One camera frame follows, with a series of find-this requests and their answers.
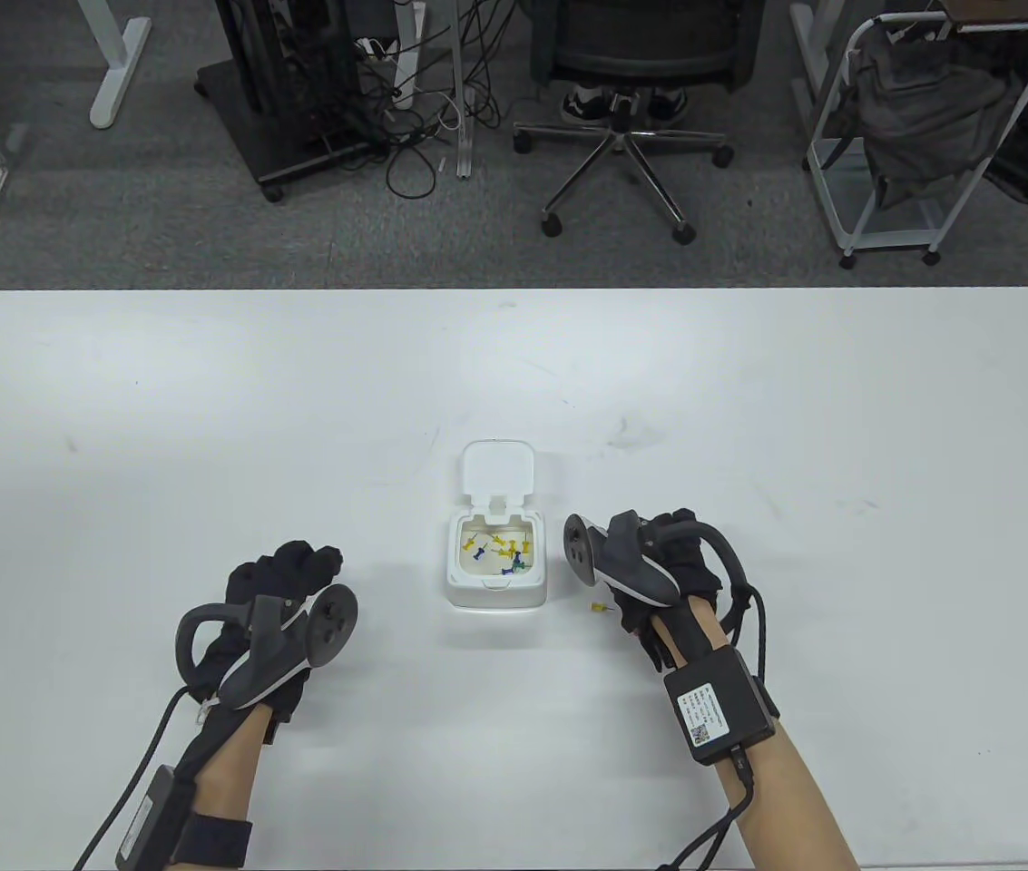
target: shoe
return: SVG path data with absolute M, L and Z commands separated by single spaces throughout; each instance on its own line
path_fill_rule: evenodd
M 673 128 L 684 119 L 691 105 L 692 101 L 684 88 L 674 93 L 655 90 L 651 95 L 651 103 L 647 104 L 647 118 L 651 121 L 651 128 Z
M 576 124 L 578 128 L 604 124 L 610 119 L 610 100 L 605 95 L 598 95 L 592 100 L 581 100 L 575 92 L 571 92 L 562 98 L 559 113 L 567 124 Z

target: wrist strap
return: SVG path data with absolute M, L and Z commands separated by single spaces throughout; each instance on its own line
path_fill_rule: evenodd
M 171 864 L 244 867 L 250 837 L 248 821 L 221 821 L 218 816 L 191 813 L 187 825 L 183 826 L 179 845 L 174 847 Z

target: black glove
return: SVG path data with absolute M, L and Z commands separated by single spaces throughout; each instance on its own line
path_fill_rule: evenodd
M 669 527 L 670 523 L 695 519 L 697 518 L 694 511 L 680 509 L 674 514 L 659 514 L 659 517 L 651 520 L 651 523 L 655 527 Z M 699 536 L 668 541 L 662 547 L 648 549 L 646 555 L 667 569 L 671 577 L 675 578 L 684 598 L 684 602 L 676 607 L 686 607 L 685 603 L 689 596 L 699 596 L 711 603 L 714 609 L 724 585 L 704 562 Z M 619 613 L 622 614 L 622 627 L 629 633 L 637 636 L 638 643 L 642 644 L 642 650 L 647 651 L 647 656 L 650 656 L 651 662 L 654 663 L 655 672 L 662 672 L 663 667 L 675 667 L 675 660 L 672 659 L 670 650 L 667 650 L 667 645 L 659 639 L 655 627 L 651 625 L 652 615 L 663 613 L 668 609 L 656 609 L 638 602 L 636 597 L 622 592 L 621 589 L 613 589 L 613 592 L 615 605 L 618 605 Z
M 278 596 L 302 603 L 320 592 L 340 574 L 344 557 L 335 547 L 314 551 L 306 541 L 283 544 L 272 556 L 260 556 L 256 562 L 235 568 L 227 580 L 228 605 L 248 605 L 256 596 Z M 191 691 L 199 702 L 206 701 L 223 682 L 223 676 L 244 655 L 250 644 L 244 627 L 226 623 L 218 639 L 207 647 L 197 667 L 195 688 Z M 289 722 L 303 696 L 303 685 L 311 668 L 299 673 L 276 692 L 263 699 L 276 713 L 277 722 Z

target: white metal cart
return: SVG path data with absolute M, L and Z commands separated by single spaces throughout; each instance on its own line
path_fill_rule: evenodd
M 1028 21 L 998 21 L 992 24 L 962 24 L 950 19 L 944 11 L 891 12 L 877 15 L 858 26 L 849 38 L 848 45 L 840 60 L 840 74 L 824 96 L 823 109 L 819 120 L 812 130 L 812 141 L 808 143 L 808 155 L 804 169 L 812 174 L 815 189 L 820 196 L 824 215 L 828 216 L 832 234 L 836 238 L 844 257 L 840 264 L 846 269 L 856 265 L 856 252 L 875 249 L 924 248 L 925 264 L 934 266 L 941 261 L 939 251 L 949 228 L 954 225 L 974 190 L 986 177 L 986 168 L 993 158 L 989 157 L 967 172 L 957 183 L 953 194 L 946 197 L 924 197 L 909 199 L 887 211 L 877 208 L 876 190 L 870 166 L 865 154 L 865 141 L 856 138 L 844 154 L 828 170 L 821 169 L 824 161 L 836 150 L 840 140 L 823 138 L 829 117 L 840 100 L 841 84 L 849 82 L 849 53 L 856 49 L 861 38 L 874 27 L 904 27 L 923 22 L 944 22 L 940 37 L 950 33 L 993 34 L 1028 32 Z M 1028 104 L 1028 82 L 1023 95 L 1015 105 L 1001 140 L 1009 134 L 1018 117 Z

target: gray bag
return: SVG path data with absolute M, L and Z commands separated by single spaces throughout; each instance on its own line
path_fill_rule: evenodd
M 829 169 L 857 136 L 873 172 L 877 206 L 937 195 L 998 149 L 1023 93 L 958 40 L 893 42 L 871 29 L 849 58 L 849 81 L 830 121 L 841 138 Z

